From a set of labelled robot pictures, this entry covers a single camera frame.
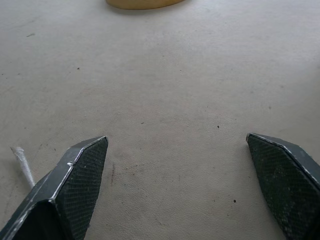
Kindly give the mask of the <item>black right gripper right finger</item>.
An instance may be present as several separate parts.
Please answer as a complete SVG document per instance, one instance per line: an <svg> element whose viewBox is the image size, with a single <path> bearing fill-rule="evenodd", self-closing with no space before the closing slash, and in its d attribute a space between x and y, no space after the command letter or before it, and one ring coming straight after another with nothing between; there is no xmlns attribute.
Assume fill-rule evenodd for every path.
<svg viewBox="0 0 320 240"><path fill-rule="evenodd" d="M261 192L288 240L320 238L320 166L299 145L248 133Z"/></svg>

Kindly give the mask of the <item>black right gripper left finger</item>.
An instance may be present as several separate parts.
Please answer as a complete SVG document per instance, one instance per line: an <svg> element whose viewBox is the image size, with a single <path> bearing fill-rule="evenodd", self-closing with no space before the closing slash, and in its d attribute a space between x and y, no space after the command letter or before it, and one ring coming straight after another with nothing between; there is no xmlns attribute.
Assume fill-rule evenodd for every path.
<svg viewBox="0 0 320 240"><path fill-rule="evenodd" d="M18 206L2 240L83 240L99 196L108 138L69 147Z"/></svg>

